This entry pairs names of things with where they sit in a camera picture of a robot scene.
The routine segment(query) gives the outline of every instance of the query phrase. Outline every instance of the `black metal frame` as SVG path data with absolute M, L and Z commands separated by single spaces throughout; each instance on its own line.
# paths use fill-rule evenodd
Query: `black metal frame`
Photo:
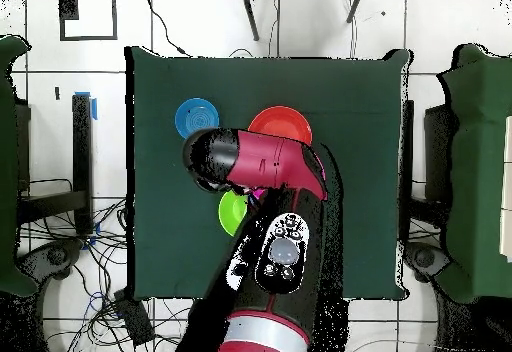
M 75 14 L 67 12 L 67 6 L 78 4 L 78 0 L 59 0 L 59 25 L 61 42 L 78 42 L 84 40 L 117 40 L 117 4 L 112 0 L 112 35 L 111 36 L 72 36 L 66 37 L 66 20 L 78 20 L 78 10 Z
M 18 159 L 20 190 L 28 188 L 29 177 L 29 125 L 30 108 L 26 101 L 17 102 Z M 73 96 L 73 188 L 72 192 L 46 196 L 21 197 L 18 205 L 18 225 L 41 218 L 75 212 L 75 228 L 79 236 L 93 231 L 92 164 L 91 164 L 91 108 L 89 96 Z
M 350 7 L 350 12 L 347 17 L 347 23 L 350 24 L 354 19 L 354 15 L 356 13 L 357 7 L 359 6 L 360 0 L 354 0 L 354 3 Z M 249 18 L 249 24 L 251 26 L 252 35 L 254 37 L 254 41 L 257 42 L 260 39 L 258 34 L 258 27 L 256 27 L 256 21 L 254 20 L 254 13 L 252 12 L 251 0 L 244 0 L 245 10 L 247 12 L 247 17 Z

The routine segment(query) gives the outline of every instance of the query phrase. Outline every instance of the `green tablecloth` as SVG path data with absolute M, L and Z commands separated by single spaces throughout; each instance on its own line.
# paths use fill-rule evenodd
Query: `green tablecloth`
M 202 297 L 230 249 L 221 195 L 201 191 L 182 166 L 174 114 L 192 97 L 212 102 L 224 127 L 247 128 L 275 105 L 304 114 L 313 148 L 325 143 L 343 177 L 344 295 L 404 297 L 395 265 L 407 51 L 377 61 L 161 58 L 140 48 L 132 57 L 136 297 Z

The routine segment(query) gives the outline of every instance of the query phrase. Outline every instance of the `robot arm display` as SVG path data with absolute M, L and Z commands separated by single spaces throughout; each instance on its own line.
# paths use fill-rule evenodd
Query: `robot arm display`
M 218 352 L 307 352 L 322 262 L 322 165 L 304 143 L 236 129 L 195 132 L 184 164 L 210 192 L 269 189 L 225 268 L 236 291 Z

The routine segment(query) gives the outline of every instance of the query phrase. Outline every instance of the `chair wheel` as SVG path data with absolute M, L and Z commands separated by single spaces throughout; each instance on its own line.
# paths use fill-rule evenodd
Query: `chair wheel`
M 416 270 L 413 271 L 414 272 L 414 278 L 420 282 L 420 283 L 429 283 L 430 280 L 428 279 L 427 276 L 424 276 L 423 274 L 417 272 Z
M 66 268 L 65 270 L 62 270 L 61 272 L 55 274 L 53 278 L 55 280 L 64 280 L 71 274 L 71 268 Z

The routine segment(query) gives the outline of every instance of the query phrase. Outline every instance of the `pink object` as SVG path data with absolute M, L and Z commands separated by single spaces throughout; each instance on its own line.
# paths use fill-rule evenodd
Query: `pink object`
M 254 192 L 252 192 L 252 196 L 254 196 L 256 199 L 259 199 L 265 190 L 266 189 L 256 189 Z
M 261 186 L 308 189 L 320 200 L 326 198 L 318 181 L 303 158 L 301 142 L 277 136 L 238 131 L 239 158 L 227 179 L 250 189 Z
M 317 159 L 318 159 L 318 163 L 322 167 L 322 177 L 325 180 L 324 166 L 322 165 L 322 161 L 320 161 L 320 159 L 318 157 L 317 157 Z M 265 193 L 265 190 L 267 190 L 267 189 L 256 189 L 254 192 L 251 193 L 251 195 L 254 196 L 256 199 L 260 199 L 261 195 L 263 195 L 263 193 Z

